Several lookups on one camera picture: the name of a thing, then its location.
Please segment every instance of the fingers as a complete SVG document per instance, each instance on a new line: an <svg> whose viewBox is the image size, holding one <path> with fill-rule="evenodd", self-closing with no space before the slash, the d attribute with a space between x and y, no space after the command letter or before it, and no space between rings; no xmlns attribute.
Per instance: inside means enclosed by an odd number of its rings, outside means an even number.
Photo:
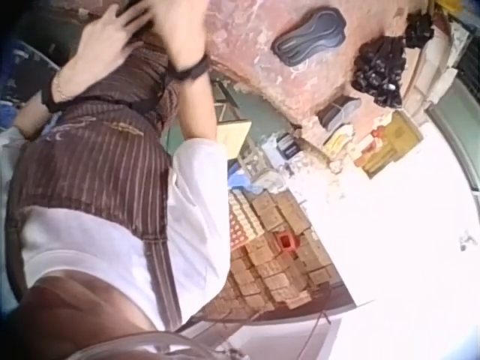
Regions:
<svg viewBox="0 0 480 360"><path fill-rule="evenodd" d="M114 20L117 17L117 11L119 11L119 5L111 4L108 9L106 9L102 19Z"/></svg>
<svg viewBox="0 0 480 360"><path fill-rule="evenodd" d="M136 19L140 15L144 14L149 9L149 2L142 0L138 4L135 4L130 9L125 11L118 20L123 26L126 26L132 20Z"/></svg>
<svg viewBox="0 0 480 360"><path fill-rule="evenodd" d="M134 21L130 22L127 26L125 26L125 31L129 38L138 32L142 26L144 26L149 20L152 19L152 13L146 12L143 15L138 16Z"/></svg>
<svg viewBox="0 0 480 360"><path fill-rule="evenodd" d="M123 48L121 51L121 58L122 62L125 61L125 59L138 47L141 47L143 45L143 41L136 41L134 43L131 43L127 45L126 47Z"/></svg>

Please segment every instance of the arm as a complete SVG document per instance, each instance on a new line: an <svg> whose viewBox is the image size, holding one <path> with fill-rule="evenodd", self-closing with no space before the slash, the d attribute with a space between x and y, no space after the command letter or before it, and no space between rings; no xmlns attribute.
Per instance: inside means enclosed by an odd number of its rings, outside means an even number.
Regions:
<svg viewBox="0 0 480 360"><path fill-rule="evenodd" d="M73 99L86 89L83 82L78 80L76 63L77 60L73 58L55 75L51 85L52 97L56 103ZM42 104L41 93L38 92L19 111L13 120L13 126L23 137L31 139L49 121L51 115Z"/></svg>
<svg viewBox="0 0 480 360"><path fill-rule="evenodd" d="M197 64L206 51L208 0L150 0L157 33L178 71ZM180 84L179 120L186 140L217 140L217 116L209 75Z"/></svg>
<svg viewBox="0 0 480 360"><path fill-rule="evenodd" d="M85 27L76 55L52 81L52 97L56 103L71 100L102 80L142 44L128 44L128 41L152 18L146 11L148 6L146 1L141 1L117 17L119 6L115 4L100 19ZM41 103L41 93L38 92L19 111L13 126L29 139L49 118L49 111Z"/></svg>

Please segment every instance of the watch strap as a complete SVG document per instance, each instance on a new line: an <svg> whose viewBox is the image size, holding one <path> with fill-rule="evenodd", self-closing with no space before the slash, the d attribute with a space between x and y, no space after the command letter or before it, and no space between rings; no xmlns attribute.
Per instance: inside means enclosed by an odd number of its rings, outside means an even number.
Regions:
<svg viewBox="0 0 480 360"><path fill-rule="evenodd" d="M196 80L206 73L210 68L210 56L205 55L194 66L186 70L177 71L173 64L169 61L166 69L168 76L177 81Z"/></svg>

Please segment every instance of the person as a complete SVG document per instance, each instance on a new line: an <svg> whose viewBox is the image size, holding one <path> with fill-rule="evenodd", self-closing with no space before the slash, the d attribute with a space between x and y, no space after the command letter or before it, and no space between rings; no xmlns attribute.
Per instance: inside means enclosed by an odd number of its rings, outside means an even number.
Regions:
<svg viewBox="0 0 480 360"><path fill-rule="evenodd" d="M227 153L216 142L207 7L110 6L1 135L1 165L15 166L2 179L15 359L67 359L124 335L175 331L224 286ZM169 64L134 40L149 22ZM170 159L160 136L177 103L185 141ZM56 126L29 141L56 110Z"/></svg>

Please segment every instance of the cardboard box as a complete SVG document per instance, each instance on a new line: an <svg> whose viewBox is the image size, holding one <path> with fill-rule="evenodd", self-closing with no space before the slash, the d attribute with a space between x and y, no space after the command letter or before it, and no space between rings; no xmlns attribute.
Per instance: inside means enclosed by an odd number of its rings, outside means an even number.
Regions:
<svg viewBox="0 0 480 360"><path fill-rule="evenodd" d="M239 247L238 249L235 249L234 251L232 251L232 253L230 253L230 260L237 260L241 257L246 257L247 255L248 254L245 247Z"/></svg>
<svg viewBox="0 0 480 360"><path fill-rule="evenodd" d="M240 293L243 296L255 295L265 291L266 286L261 279L256 279L251 283L245 283L240 286Z"/></svg>
<svg viewBox="0 0 480 360"><path fill-rule="evenodd" d="M286 306L289 309L298 308L298 307L300 307L302 305L305 305L305 304L307 304L311 301L312 301L311 294L307 290L304 290L304 291L300 292L300 294L298 296L296 296L295 298L288 298L287 300L285 300Z"/></svg>
<svg viewBox="0 0 480 360"><path fill-rule="evenodd" d="M248 253L253 253L254 251L266 246L268 244L268 239L270 239L270 235L268 235L268 233L257 236L254 240L245 245L245 249L247 249Z"/></svg>
<svg viewBox="0 0 480 360"><path fill-rule="evenodd" d="M270 208L275 207L275 202L268 191L263 191L252 201L252 206L257 214L270 211Z"/></svg>
<svg viewBox="0 0 480 360"><path fill-rule="evenodd" d="M278 205L278 208L296 235L302 234L311 226L307 215L298 203L286 202Z"/></svg>
<svg viewBox="0 0 480 360"><path fill-rule="evenodd" d="M287 231L287 230L290 230L290 226L286 221L284 221L283 223L281 223L280 225L278 225L277 227L275 227L270 231L272 231L273 233L282 233L283 231Z"/></svg>
<svg viewBox="0 0 480 360"><path fill-rule="evenodd" d="M240 292L240 289L238 287L224 287L222 291L218 294L218 296L225 300L233 300L242 296L242 293Z"/></svg>
<svg viewBox="0 0 480 360"><path fill-rule="evenodd" d="M284 272L263 279L270 290L277 290L282 287L294 286L297 290L303 290L307 286L307 278L300 274L295 266L290 266Z"/></svg>
<svg viewBox="0 0 480 360"><path fill-rule="evenodd" d="M276 275L280 272L284 272L293 264L292 255L289 253L281 253L271 261L260 264L256 267L259 275L262 278L268 278L269 276Z"/></svg>
<svg viewBox="0 0 480 360"><path fill-rule="evenodd" d="M317 233L312 230L312 228L306 229L303 232L303 236L307 239L308 242L317 242L320 240Z"/></svg>
<svg viewBox="0 0 480 360"><path fill-rule="evenodd" d="M300 235L311 226L307 215L300 207L290 211L282 211L282 215L296 235Z"/></svg>
<svg viewBox="0 0 480 360"><path fill-rule="evenodd" d="M330 275L330 284L337 284L342 282L342 277L337 271L337 268L333 264L330 264L326 267L328 275Z"/></svg>
<svg viewBox="0 0 480 360"><path fill-rule="evenodd" d="M254 264L250 261L248 256L241 257L240 259L233 260L230 263L231 272L243 272L254 267Z"/></svg>
<svg viewBox="0 0 480 360"><path fill-rule="evenodd" d="M300 246L297 248L296 253L304 263L308 263L313 258L317 258L322 266L332 263L332 259L330 259L320 240L308 241L303 235L300 236Z"/></svg>
<svg viewBox="0 0 480 360"><path fill-rule="evenodd" d="M282 252L280 245L275 241L267 241L267 244L252 253L249 253L251 262L255 265L261 265L273 260Z"/></svg>
<svg viewBox="0 0 480 360"><path fill-rule="evenodd" d="M248 306L253 309L262 310L267 305L267 301L264 299L262 294L245 296L244 299Z"/></svg>
<svg viewBox="0 0 480 360"><path fill-rule="evenodd" d="M270 290L281 289L282 287L289 287L294 283L294 278L288 272L282 272L264 279L265 285Z"/></svg>
<svg viewBox="0 0 480 360"><path fill-rule="evenodd" d="M254 282L260 276L254 268L250 268L240 272L233 272L233 277L238 286L241 287L242 285Z"/></svg>
<svg viewBox="0 0 480 360"><path fill-rule="evenodd" d="M293 196L292 192L289 190L276 193L275 195L272 195L272 197L273 197L273 200L279 206L285 206L286 204L289 204L289 203L292 203L292 204L297 203L297 199Z"/></svg>
<svg viewBox="0 0 480 360"><path fill-rule="evenodd" d="M305 266L305 263L302 261L302 259L298 258L294 261L295 267L300 271L300 274L306 274L307 268Z"/></svg>
<svg viewBox="0 0 480 360"><path fill-rule="evenodd" d="M330 275L326 268L320 268L308 274L315 285L320 285L330 281Z"/></svg>
<svg viewBox="0 0 480 360"><path fill-rule="evenodd" d="M269 211L259 214L263 226L267 230L273 230L275 227L281 225L285 220L277 208L270 208Z"/></svg>
<svg viewBox="0 0 480 360"><path fill-rule="evenodd" d="M296 286L290 285L282 287L281 289L272 290L270 293L276 302L285 302L288 299L296 298L300 295L300 292Z"/></svg>

